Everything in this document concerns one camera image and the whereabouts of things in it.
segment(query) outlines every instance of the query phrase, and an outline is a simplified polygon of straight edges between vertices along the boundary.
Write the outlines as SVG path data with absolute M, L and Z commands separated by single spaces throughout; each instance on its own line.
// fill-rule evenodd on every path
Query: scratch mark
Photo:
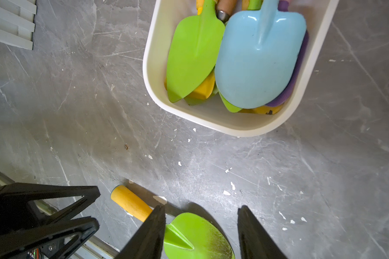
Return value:
M 6 47 L 9 49 L 9 51 L 11 52 L 11 54 L 17 59 L 17 61 L 19 62 L 21 68 L 22 68 L 23 71 L 26 73 L 26 75 L 29 76 L 29 74 L 28 74 L 28 73 L 26 72 L 26 70 L 24 69 L 23 65 L 21 64 L 21 62 L 20 62 L 19 58 L 16 56 L 16 54 L 15 54 L 13 51 L 10 50 L 10 48 L 9 48 L 8 45 L 6 45 Z
M 350 51 L 350 54 L 353 56 L 354 60 L 356 61 L 356 63 L 360 66 L 360 68 L 363 70 L 363 72 L 368 76 L 368 78 L 372 81 L 372 83 L 374 84 L 376 90 L 380 93 L 380 95 L 384 98 L 384 100 L 387 102 L 387 104 L 389 105 L 389 99 L 384 95 L 383 91 L 380 89 L 378 83 L 373 79 L 373 77 L 369 74 L 369 72 L 366 70 L 366 68 L 362 65 L 362 63 L 360 62 L 360 60 L 357 58 L 356 54 L 354 54 L 353 52 L 353 49 L 350 45 L 350 43 L 346 40 L 346 38 L 344 37 L 344 35 L 341 33 L 340 29 L 335 25 L 334 22 L 332 22 L 332 26 L 337 30 L 337 33 L 339 34 L 339 36 L 343 39 L 344 43 L 347 45 L 347 48 L 349 49 Z
M 386 251 L 383 249 L 383 247 L 381 245 L 379 245 L 379 243 L 376 241 L 376 239 L 373 238 L 373 236 L 368 232 L 368 230 L 364 227 L 364 229 L 366 230 L 366 233 L 369 235 L 370 239 L 374 242 L 374 244 L 379 248 L 380 251 L 382 251 L 382 253 L 384 254 L 384 256 L 389 259 L 389 256 L 387 255 Z
M 69 88 L 67 89 L 66 96 L 65 96 L 65 98 L 63 99 L 63 101 L 61 102 L 61 104 L 59 105 L 59 108 L 57 109 L 57 111 L 59 111 L 59 110 L 61 109 L 63 103 L 66 101 L 67 96 L 69 95 L 69 90 L 70 90 L 70 87 L 71 87 L 71 85 L 72 85 L 72 79 L 73 79 L 73 74 L 72 74 L 72 76 L 70 77 Z
M 57 19 L 57 17 L 56 17 L 56 14 L 55 14 L 55 11 L 53 10 L 53 7 L 52 7 L 52 5 L 51 5 L 51 1 L 50 0 L 48 0 L 48 2 L 49 2 L 49 5 L 51 6 L 51 9 L 52 9 L 52 13 L 53 13 L 53 15 L 55 16 L 55 18 Z
M 99 55 L 99 56 L 96 56 L 96 57 L 112 57 L 112 56 L 115 56 L 115 55 L 120 55 L 120 54 L 129 53 L 129 52 L 133 52 L 133 51 L 140 51 L 140 50 L 143 50 L 143 49 L 134 49 L 134 50 L 131 50 L 131 51 L 117 52 L 117 53 L 112 53 L 112 54 L 109 54 L 109 55 Z

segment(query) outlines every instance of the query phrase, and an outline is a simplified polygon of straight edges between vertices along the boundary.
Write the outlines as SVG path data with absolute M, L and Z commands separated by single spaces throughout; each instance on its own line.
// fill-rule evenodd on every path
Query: yellow foam handle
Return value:
M 124 185 L 119 185 L 112 190 L 111 200 L 115 201 L 125 211 L 143 222 L 153 211 L 150 206 Z
M 197 15 L 200 15 L 203 10 L 204 0 L 196 0 Z

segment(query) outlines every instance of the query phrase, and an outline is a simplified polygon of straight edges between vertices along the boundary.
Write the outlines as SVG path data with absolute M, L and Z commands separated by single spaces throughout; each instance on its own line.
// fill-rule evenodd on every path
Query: gray floor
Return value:
M 154 0 L 37 6 L 34 50 L 0 44 L 0 171 L 98 185 L 84 215 L 118 248 L 140 223 L 109 194 L 132 179 L 177 208 L 202 206 L 238 258 L 243 204 L 290 258 L 389 258 L 389 1 L 342 0 L 297 111 L 251 138 L 150 99 L 141 59 Z

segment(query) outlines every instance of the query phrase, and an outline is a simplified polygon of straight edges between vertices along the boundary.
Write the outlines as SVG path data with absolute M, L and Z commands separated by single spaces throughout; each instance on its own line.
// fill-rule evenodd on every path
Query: white plastic bin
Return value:
M 169 101 L 164 88 L 167 55 L 179 22 L 196 15 L 195 0 L 156 1 L 143 59 L 145 86 L 158 106 L 197 124 L 237 137 L 270 132 L 284 123 L 300 103 L 337 4 L 338 0 L 294 0 L 289 7 L 291 12 L 301 13 L 306 18 L 310 39 L 294 91 L 275 115 L 230 113 L 218 95 L 197 106 L 189 106 L 184 100 Z

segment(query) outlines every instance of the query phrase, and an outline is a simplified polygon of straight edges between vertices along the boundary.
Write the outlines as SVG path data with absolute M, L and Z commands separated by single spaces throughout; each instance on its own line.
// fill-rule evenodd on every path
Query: wooden handle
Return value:
M 200 15 L 203 11 L 204 0 L 196 0 L 197 15 Z
M 235 5 L 236 0 L 219 0 L 216 10 L 232 15 Z
M 242 11 L 248 9 L 249 0 L 242 0 Z
M 153 211 L 142 199 L 124 185 L 119 185 L 112 190 L 111 200 L 115 201 L 126 212 L 143 222 Z

